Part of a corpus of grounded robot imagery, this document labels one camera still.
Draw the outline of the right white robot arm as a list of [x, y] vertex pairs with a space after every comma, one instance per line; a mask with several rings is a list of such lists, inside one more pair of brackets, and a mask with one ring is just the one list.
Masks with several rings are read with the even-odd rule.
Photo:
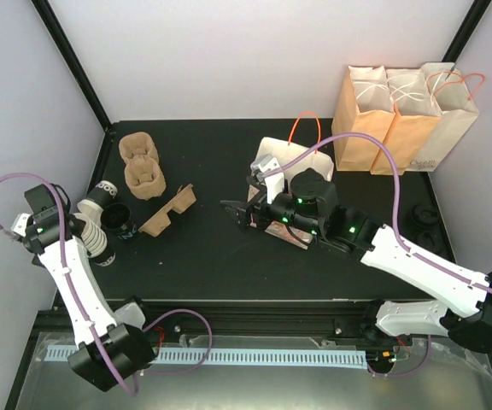
[[360, 331], [371, 344], [406, 334], [449, 337], [465, 349], [492, 349], [492, 272], [476, 272], [405, 240], [389, 225], [340, 205], [337, 188], [309, 168], [290, 183], [266, 182], [247, 202], [221, 201], [241, 229], [278, 222], [317, 243], [422, 290], [427, 302], [378, 302]]

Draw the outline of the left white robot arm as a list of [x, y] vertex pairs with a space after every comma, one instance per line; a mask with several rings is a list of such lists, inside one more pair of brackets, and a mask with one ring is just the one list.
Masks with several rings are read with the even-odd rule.
[[105, 232], [87, 216], [71, 214], [55, 187], [38, 185], [25, 193], [32, 210], [14, 225], [25, 248], [47, 269], [65, 303], [77, 347], [67, 361], [101, 391], [136, 377], [155, 357], [149, 339], [155, 318], [133, 299], [117, 310], [107, 304], [91, 264], [115, 260]]

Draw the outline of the printed Cream Bear paper bag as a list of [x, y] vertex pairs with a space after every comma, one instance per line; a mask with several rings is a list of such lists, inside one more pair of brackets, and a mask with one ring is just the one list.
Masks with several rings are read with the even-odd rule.
[[[312, 115], [314, 117], [318, 131], [317, 143], [321, 141], [322, 132], [319, 118], [312, 111], [304, 111], [296, 119], [286, 142], [284, 140], [270, 137], [264, 137], [261, 140], [253, 162], [255, 165], [255, 170], [259, 170], [258, 164], [260, 161], [262, 162], [261, 171], [273, 170], [275, 167], [273, 167], [272, 164], [275, 161], [280, 166], [284, 166], [308, 150], [307, 147], [292, 142], [294, 132], [300, 119], [306, 117], [307, 115]], [[319, 150], [311, 152], [304, 159], [284, 170], [283, 177], [274, 176], [269, 178], [273, 196], [276, 194], [276, 191], [273, 189], [274, 182], [281, 182], [281, 184], [277, 186], [287, 190], [290, 187], [292, 178], [308, 168], [312, 168], [314, 171], [321, 174], [325, 180], [331, 181], [334, 167], [334, 161], [327, 154], [322, 153]], [[265, 229], [265, 233], [292, 243], [302, 249], [307, 249], [308, 245], [314, 239], [313, 234], [302, 232], [296, 228], [287, 229], [282, 222], [272, 222]]]

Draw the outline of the stack of white paper cups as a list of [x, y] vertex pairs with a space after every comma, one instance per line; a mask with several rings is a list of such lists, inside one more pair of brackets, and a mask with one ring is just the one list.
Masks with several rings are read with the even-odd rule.
[[80, 237], [91, 258], [98, 257], [107, 248], [108, 240], [105, 232], [88, 216], [75, 214], [75, 216], [85, 223]]

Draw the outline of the black paper cup stack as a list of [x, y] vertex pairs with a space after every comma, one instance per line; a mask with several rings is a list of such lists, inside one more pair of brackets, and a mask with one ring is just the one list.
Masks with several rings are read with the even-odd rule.
[[91, 251], [91, 261], [97, 266], [107, 267], [116, 259], [116, 253], [108, 241], [108, 234], [122, 242], [131, 242], [138, 234], [138, 227], [132, 218], [131, 210], [119, 202], [108, 205], [102, 211], [100, 225], [102, 237], [100, 243]]

